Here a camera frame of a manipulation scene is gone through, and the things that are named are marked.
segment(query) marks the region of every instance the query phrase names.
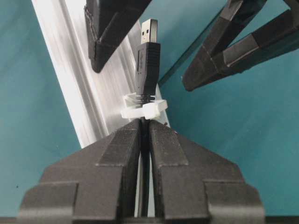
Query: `black cable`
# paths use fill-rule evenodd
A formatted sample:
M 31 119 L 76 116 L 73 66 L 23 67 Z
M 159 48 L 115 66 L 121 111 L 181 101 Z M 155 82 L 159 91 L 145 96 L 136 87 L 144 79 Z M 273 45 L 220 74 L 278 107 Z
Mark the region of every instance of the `black cable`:
M 155 98 L 159 77 L 160 44 L 157 41 L 157 20 L 147 20 L 142 24 L 141 44 L 137 47 L 138 61 L 136 62 L 136 94 L 139 104 L 150 103 Z M 149 122 L 141 118 L 142 141 L 141 163 L 139 175 L 138 217 L 146 217 L 149 207 L 150 189 L 150 146 Z
M 139 175 L 139 197 L 138 197 L 138 217 L 146 217 L 149 208 L 150 192 L 150 149 L 148 145 L 148 124 L 149 120 L 141 118 L 142 141 L 141 141 L 141 162 Z

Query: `white cable clip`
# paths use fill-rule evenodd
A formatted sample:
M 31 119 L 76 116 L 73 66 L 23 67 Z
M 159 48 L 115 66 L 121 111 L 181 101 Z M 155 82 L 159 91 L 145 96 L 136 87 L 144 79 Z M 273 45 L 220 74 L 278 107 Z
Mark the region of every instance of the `white cable clip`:
M 137 104 L 136 93 L 130 93 L 123 97 L 126 108 L 121 110 L 121 116 L 125 119 L 141 118 L 156 119 L 160 117 L 161 112 L 168 108 L 167 101 L 152 100 L 151 103 L 142 105 Z

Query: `teal surface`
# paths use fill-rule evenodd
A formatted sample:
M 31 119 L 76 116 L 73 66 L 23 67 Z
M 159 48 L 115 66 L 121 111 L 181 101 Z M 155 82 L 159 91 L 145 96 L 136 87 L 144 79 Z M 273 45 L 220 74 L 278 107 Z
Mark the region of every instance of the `teal surface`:
M 166 73 L 226 0 L 153 0 Z M 286 9 L 268 1 L 237 38 Z M 80 148 L 31 1 L 0 1 L 0 216 L 15 216 L 43 169 Z M 299 51 L 186 92 L 190 56 L 162 86 L 171 126 L 236 162 L 267 215 L 299 215 Z
M 31 1 L 0 1 L 0 216 L 80 149 Z
M 152 1 L 146 16 L 159 19 L 158 36 L 164 56 L 184 44 L 185 35 L 195 39 L 196 32 L 190 29 L 200 33 L 202 23 L 208 23 L 206 15 L 217 13 L 210 5 L 213 1 L 171 1 L 171 7 L 182 8 L 179 18 L 196 19 L 193 14 L 197 13 L 197 20 L 186 24 L 187 19 L 178 20 L 171 7 L 167 14 L 157 15 L 163 2 Z M 222 6 L 221 1 L 217 4 L 217 8 Z M 286 9 L 283 1 L 268 1 L 237 39 Z M 163 27 L 168 27 L 167 34 Z M 176 39 L 172 46 L 163 44 L 168 38 Z M 267 215 L 299 215 L 299 51 L 187 92 L 181 76 L 193 57 L 194 53 L 161 87 L 162 96 L 168 101 L 171 127 L 237 163 L 246 181 L 259 190 Z M 161 66 L 168 66 L 163 57 Z

